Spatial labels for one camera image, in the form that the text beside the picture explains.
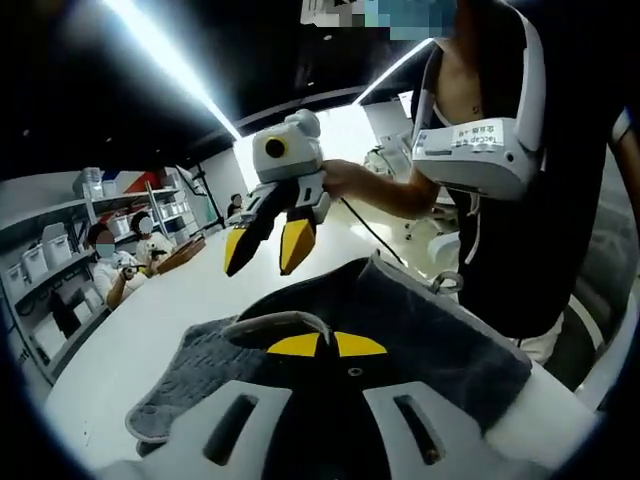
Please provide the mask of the person's right hand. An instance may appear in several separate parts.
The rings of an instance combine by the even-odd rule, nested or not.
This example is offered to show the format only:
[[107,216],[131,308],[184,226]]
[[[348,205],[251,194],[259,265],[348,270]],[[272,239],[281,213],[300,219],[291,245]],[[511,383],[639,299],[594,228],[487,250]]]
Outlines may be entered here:
[[382,181],[363,166],[346,160],[324,161],[322,170],[324,188],[334,199],[349,197],[369,201]]

